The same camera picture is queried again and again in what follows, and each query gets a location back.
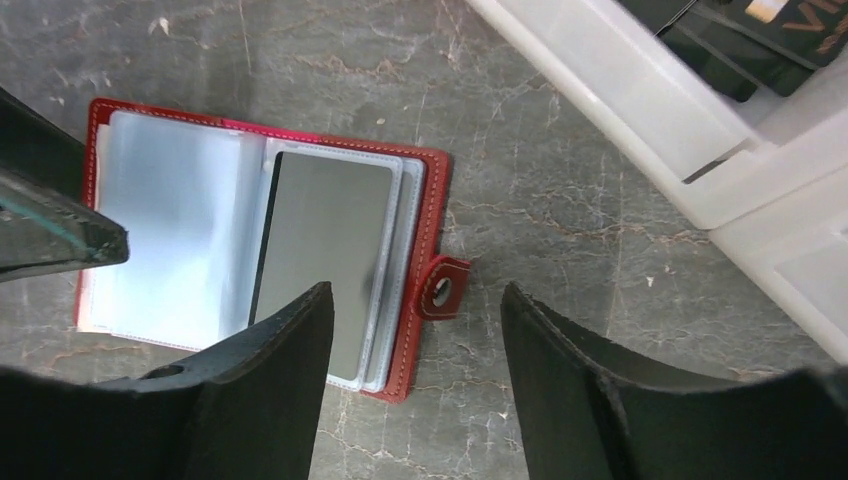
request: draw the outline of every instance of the white plastic box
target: white plastic box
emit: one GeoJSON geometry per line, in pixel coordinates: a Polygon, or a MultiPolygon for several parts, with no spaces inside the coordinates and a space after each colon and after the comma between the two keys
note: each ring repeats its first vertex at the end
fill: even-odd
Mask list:
{"type": "Polygon", "coordinates": [[[718,229],[712,237],[725,253],[848,362],[848,314],[840,315],[848,312],[841,273],[848,271],[848,221],[836,220],[848,214],[840,191],[848,192],[848,55],[789,98],[759,89],[737,103],[715,93],[615,0],[468,2],[695,226],[718,229]],[[752,213],[758,209],[766,213],[752,213]],[[782,223],[790,211],[795,223],[782,223]],[[837,240],[843,243],[828,250],[837,240]],[[796,251],[819,253],[799,253],[792,263],[796,251]]]}

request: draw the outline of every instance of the marble surface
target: marble surface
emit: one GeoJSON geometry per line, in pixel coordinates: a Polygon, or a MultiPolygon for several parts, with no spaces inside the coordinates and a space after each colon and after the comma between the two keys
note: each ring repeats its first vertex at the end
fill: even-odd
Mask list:
{"type": "MultiPolygon", "coordinates": [[[[527,478],[507,281],[639,352],[744,380],[827,356],[458,0],[3,0],[0,84],[75,137],[109,96],[438,147],[443,251],[473,260],[389,406],[328,387],[316,479],[527,478]]],[[[72,381],[183,354],[74,333],[75,275],[0,285],[0,363],[72,381]]]]}

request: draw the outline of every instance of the open wallet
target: open wallet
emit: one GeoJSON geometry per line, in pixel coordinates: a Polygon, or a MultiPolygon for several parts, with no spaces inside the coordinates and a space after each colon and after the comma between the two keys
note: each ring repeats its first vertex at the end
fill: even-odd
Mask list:
{"type": "Polygon", "coordinates": [[[332,283],[327,381],[412,386],[425,320],[456,316],[470,265],[437,254],[445,152],[96,99],[84,202],[128,232],[80,274],[83,332],[201,350],[332,283]]]}

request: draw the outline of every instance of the red wallet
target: red wallet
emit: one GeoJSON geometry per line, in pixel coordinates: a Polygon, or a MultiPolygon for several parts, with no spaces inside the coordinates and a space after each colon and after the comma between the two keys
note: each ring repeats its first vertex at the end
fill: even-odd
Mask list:
{"type": "MultiPolygon", "coordinates": [[[[134,112],[179,122],[250,132],[275,139],[414,158],[423,162],[425,174],[420,195],[421,203],[418,209],[415,236],[409,254],[409,267],[403,289],[403,301],[388,377],[382,391],[377,393],[362,392],[390,403],[399,403],[406,399],[414,380],[423,321],[454,318],[468,282],[470,268],[468,262],[437,253],[450,179],[451,165],[447,153],[429,148],[296,132],[225,118],[99,98],[92,102],[89,112],[83,190],[83,200],[92,209],[97,207],[95,197],[98,175],[98,131],[100,126],[110,124],[112,114],[117,111],[134,112]],[[450,289],[447,292],[440,288],[446,282],[450,284],[450,289]]],[[[81,272],[77,292],[75,324],[79,324],[81,303],[85,301],[82,293],[86,288],[85,285],[85,272],[81,272]]]]}

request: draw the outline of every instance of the gray marble countertop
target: gray marble countertop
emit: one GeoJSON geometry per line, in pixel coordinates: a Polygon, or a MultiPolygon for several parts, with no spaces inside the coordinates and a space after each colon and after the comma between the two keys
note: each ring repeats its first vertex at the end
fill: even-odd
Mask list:
{"type": "MultiPolygon", "coordinates": [[[[831,364],[461,1],[6,0],[0,42],[0,84],[79,139],[108,96],[454,156],[442,250],[474,262],[462,312],[426,326],[406,403],[328,387],[313,478],[527,478],[498,318],[511,280],[699,372],[831,364]]],[[[0,362],[86,382],[184,355],[73,332],[75,281],[0,285],[0,362]]]]}

